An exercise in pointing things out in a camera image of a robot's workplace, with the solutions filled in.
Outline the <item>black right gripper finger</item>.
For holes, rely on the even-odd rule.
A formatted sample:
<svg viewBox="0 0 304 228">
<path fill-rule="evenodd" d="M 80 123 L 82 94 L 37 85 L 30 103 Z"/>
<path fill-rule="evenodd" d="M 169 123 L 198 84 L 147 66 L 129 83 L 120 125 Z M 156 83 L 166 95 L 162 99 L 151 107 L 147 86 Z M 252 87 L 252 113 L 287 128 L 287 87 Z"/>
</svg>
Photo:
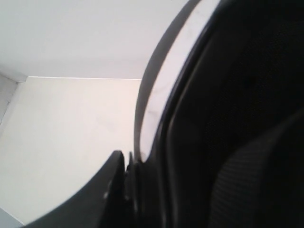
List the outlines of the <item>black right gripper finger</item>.
<svg viewBox="0 0 304 228">
<path fill-rule="evenodd" d="M 114 151 L 80 191 L 27 227 L 125 227 L 124 172 L 124 156 L 121 151 Z"/>
</svg>

